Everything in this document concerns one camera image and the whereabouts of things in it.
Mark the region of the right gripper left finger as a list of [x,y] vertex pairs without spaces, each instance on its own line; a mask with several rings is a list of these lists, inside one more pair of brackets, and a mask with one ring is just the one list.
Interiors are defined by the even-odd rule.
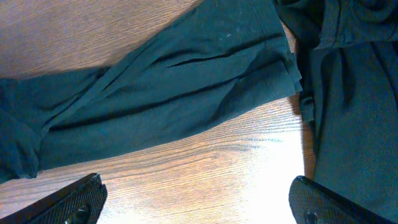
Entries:
[[1,219],[1,224],[97,223],[108,191],[97,173]]

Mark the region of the black t-shirt with white logo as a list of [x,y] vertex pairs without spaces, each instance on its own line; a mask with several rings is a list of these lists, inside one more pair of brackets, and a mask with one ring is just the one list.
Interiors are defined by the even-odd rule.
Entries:
[[113,66],[1,80],[1,181],[192,136],[300,78],[272,1],[203,1]]

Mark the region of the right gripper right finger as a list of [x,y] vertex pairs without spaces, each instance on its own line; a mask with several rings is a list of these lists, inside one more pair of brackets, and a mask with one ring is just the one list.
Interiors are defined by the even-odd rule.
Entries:
[[289,205],[297,224],[395,224],[302,175],[292,181]]

